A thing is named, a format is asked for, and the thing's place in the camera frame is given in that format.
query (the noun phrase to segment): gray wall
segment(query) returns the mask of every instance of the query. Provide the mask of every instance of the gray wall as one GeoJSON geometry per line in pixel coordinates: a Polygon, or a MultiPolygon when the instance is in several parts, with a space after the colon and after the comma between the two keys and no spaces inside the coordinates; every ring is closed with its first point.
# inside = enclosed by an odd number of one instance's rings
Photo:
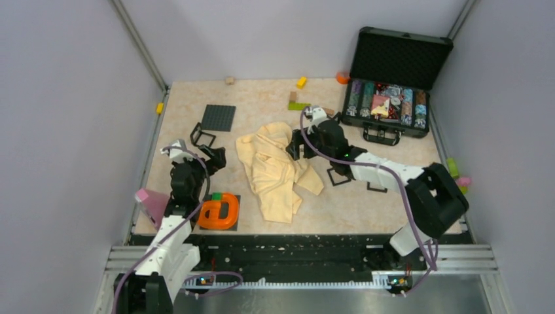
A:
{"type": "Polygon", "coordinates": [[[0,15],[0,313],[89,313],[162,96],[108,1],[0,15]]]}
{"type": "Polygon", "coordinates": [[[446,36],[464,0],[125,0],[168,82],[333,77],[375,26],[446,36]]]}
{"type": "Polygon", "coordinates": [[[481,1],[433,89],[448,150],[473,179],[475,234],[520,313],[553,313],[555,2],[481,1]]]}

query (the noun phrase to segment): orange shape sorter piece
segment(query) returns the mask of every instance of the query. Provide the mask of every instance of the orange shape sorter piece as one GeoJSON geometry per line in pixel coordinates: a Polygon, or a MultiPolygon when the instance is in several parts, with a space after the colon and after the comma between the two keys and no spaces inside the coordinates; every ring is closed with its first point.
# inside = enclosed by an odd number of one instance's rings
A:
{"type": "Polygon", "coordinates": [[[239,200],[235,195],[222,193],[221,201],[205,201],[200,210],[200,216],[196,222],[206,229],[226,230],[237,222],[239,218],[239,200]],[[225,218],[219,218],[222,203],[228,204],[228,212],[225,218]]]}

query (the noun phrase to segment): crumpled cloth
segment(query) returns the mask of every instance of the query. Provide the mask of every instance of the crumpled cloth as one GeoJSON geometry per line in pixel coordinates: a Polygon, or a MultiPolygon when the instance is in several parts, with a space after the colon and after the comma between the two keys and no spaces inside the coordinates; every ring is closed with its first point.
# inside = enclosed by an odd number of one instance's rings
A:
{"type": "Polygon", "coordinates": [[[237,155],[245,166],[251,190],[258,196],[265,220],[293,221],[302,199],[293,184],[319,195],[324,184],[305,160],[294,161],[285,151],[293,131],[284,122],[261,127],[256,133],[237,139],[237,155]]]}

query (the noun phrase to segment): case handle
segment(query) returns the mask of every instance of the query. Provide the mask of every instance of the case handle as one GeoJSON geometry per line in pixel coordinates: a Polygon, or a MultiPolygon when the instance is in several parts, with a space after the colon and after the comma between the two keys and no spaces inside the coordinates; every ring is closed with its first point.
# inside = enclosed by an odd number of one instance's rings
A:
{"type": "Polygon", "coordinates": [[[401,140],[401,133],[397,130],[393,131],[395,133],[395,138],[394,139],[388,139],[388,138],[385,137],[385,132],[386,132],[385,128],[378,127],[378,134],[377,135],[370,135],[369,131],[371,129],[372,129],[371,127],[365,126],[364,131],[363,131],[363,139],[365,139],[365,141],[378,143],[378,144],[389,145],[389,146],[395,146],[395,145],[399,144],[399,141],[401,140]]]}

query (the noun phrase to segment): black lego baseplate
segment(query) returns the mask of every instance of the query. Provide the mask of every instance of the black lego baseplate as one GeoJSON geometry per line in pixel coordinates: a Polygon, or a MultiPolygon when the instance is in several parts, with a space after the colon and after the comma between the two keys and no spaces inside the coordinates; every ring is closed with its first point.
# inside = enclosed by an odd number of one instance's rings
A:
{"type": "Polygon", "coordinates": [[[211,131],[231,131],[235,106],[206,105],[202,117],[202,129],[211,131]]]}
{"type": "Polygon", "coordinates": [[[430,90],[453,49],[447,38],[363,27],[351,78],[430,90]]]}

